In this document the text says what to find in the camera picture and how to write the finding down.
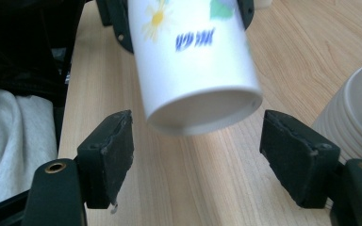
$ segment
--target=wood grain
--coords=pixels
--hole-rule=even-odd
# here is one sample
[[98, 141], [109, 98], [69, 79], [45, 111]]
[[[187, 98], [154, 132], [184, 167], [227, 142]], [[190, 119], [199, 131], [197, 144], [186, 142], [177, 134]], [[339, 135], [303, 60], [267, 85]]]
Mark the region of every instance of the wood grain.
[[330, 225], [326, 210], [296, 206], [258, 145], [265, 109], [311, 124], [362, 66], [362, 0], [274, 0], [247, 35], [263, 105], [244, 121], [194, 137], [145, 122], [134, 57], [102, 27], [95, 2], [78, 28], [59, 157], [109, 114], [131, 109], [135, 158], [119, 209], [88, 210], [89, 225]]

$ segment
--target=stacked white cups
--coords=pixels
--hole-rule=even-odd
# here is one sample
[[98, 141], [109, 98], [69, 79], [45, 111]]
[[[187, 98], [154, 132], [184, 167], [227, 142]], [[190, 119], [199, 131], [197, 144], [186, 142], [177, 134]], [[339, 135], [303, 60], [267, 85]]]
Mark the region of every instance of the stacked white cups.
[[362, 158], [362, 68], [345, 82], [312, 127], [340, 147], [342, 163]]

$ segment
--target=white cloth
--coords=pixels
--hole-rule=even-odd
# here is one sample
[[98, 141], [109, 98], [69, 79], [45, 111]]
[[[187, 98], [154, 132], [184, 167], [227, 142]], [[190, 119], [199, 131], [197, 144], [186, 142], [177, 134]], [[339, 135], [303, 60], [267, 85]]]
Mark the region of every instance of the white cloth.
[[37, 167], [57, 156], [52, 103], [0, 89], [0, 202], [28, 190]]

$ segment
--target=flower print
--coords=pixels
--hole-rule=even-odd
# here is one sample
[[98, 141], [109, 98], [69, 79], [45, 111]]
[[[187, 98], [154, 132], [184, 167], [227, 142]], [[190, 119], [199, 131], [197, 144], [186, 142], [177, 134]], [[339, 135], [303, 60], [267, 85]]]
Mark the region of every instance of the flower print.
[[145, 40], [151, 39], [152, 41], [157, 41], [158, 32], [162, 29], [169, 28], [169, 25], [172, 23], [170, 17], [171, 12], [169, 11], [167, 4], [168, 1], [169, 0], [158, 0], [159, 5], [157, 9], [154, 9], [152, 6], [149, 6], [146, 9], [151, 20], [142, 27]]

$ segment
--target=cup opening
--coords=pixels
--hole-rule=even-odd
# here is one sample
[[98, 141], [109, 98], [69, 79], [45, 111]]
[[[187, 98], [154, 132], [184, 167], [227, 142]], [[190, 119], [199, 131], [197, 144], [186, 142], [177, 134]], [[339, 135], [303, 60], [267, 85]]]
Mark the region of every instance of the cup opening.
[[172, 101], [148, 117], [159, 132], [197, 135], [243, 120], [261, 105], [261, 95], [252, 90], [215, 90]]

